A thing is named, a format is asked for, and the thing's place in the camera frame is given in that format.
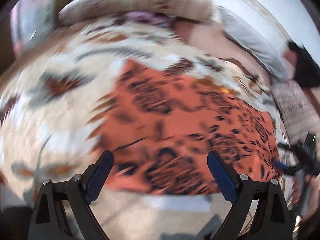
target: pillow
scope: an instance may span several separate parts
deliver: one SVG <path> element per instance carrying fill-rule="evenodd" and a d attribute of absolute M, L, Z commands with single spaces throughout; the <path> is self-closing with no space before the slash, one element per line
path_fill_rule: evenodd
<path fill-rule="evenodd" d="M 64 25 L 105 14 L 152 11 L 169 16 L 179 16 L 196 21 L 211 19 L 211 0 L 74 0 L 59 13 Z"/>
<path fill-rule="evenodd" d="M 231 40 L 249 51 L 273 77 L 280 81 L 288 77 L 285 64 L 274 48 L 252 26 L 233 12 L 219 6 L 223 31 Z"/>
<path fill-rule="evenodd" d="M 294 80 L 271 86 L 271 93 L 282 114 L 291 144 L 304 141 L 308 131 L 320 135 L 320 118 L 302 89 Z"/>

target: person's hand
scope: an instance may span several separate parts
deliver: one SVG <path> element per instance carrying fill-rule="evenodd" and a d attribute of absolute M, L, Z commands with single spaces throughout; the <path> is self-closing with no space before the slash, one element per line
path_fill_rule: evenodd
<path fill-rule="evenodd" d="M 302 218 L 302 220 L 306 220 L 311 217 L 319 208 L 319 201 L 320 201 L 320 190 L 319 190 L 319 180 L 316 177 L 311 177 L 310 175 L 305 176 L 305 183 L 310 181 L 309 186 L 312 187 L 312 191 L 308 200 L 308 209 L 306 216 Z M 296 178 L 293 178 L 295 183 L 293 184 L 293 193 L 292 193 L 292 204 L 296 205 L 300 199 L 301 192 L 299 191 L 300 185 L 298 184 Z"/>

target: beige pillow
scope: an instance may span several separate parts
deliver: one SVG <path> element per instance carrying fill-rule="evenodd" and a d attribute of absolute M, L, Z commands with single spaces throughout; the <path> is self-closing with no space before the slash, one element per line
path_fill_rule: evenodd
<path fill-rule="evenodd" d="M 211 0 L 74 0 L 59 13 L 64 25 L 106 14 L 130 11 L 152 11 L 196 21 L 211 19 Z"/>
<path fill-rule="evenodd" d="M 311 102 L 294 80 L 272 85 L 271 93 L 282 114 L 291 144 L 304 141 L 308 131 L 320 136 L 320 118 Z"/>

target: person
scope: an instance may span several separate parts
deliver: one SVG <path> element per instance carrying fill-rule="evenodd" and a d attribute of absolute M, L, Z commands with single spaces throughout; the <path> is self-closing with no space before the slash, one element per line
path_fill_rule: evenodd
<path fill-rule="evenodd" d="M 295 205 L 300 199 L 301 192 L 299 191 L 300 185 L 296 178 L 293 178 L 293 180 L 295 182 L 293 184 L 292 204 Z M 312 191 L 308 201 L 307 213 L 301 220 L 298 239 L 318 239 L 320 234 L 320 176 L 311 177 L 310 175 L 306 175 L 305 182 L 310 182 L 309 185 Z"/>

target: silver screw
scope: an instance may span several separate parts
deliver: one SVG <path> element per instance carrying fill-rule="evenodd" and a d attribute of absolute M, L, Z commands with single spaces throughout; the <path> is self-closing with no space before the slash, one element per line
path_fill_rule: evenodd
<path fill-rule="evenodd" d="M 247 174 L 241 174 L 241 175 L 240 175 L 240 179 L 242 179 L 242 180 L 248 180 L 249 177 L 248 177 Z"/>
<path fill-rule="evenodd" d="M 271 179 L 271 183 L 274 184 L 274 185 L 277 185 L 278 181 L 276 179 Z"/>
<path fill-rule="evenodd" d="M 45 179 L 45 180 L 42 182 L 42 184 L 43 184 L 43 185 L 48 184 L 49 181 L 50 181 L 49 179 Z"/>
<path fill-rule="evenodd" d="M 77 180 L 81 179 L 81 174 L 73 175 L 72 179 L 73 179 L 74 181 L 77 181 Z"/>

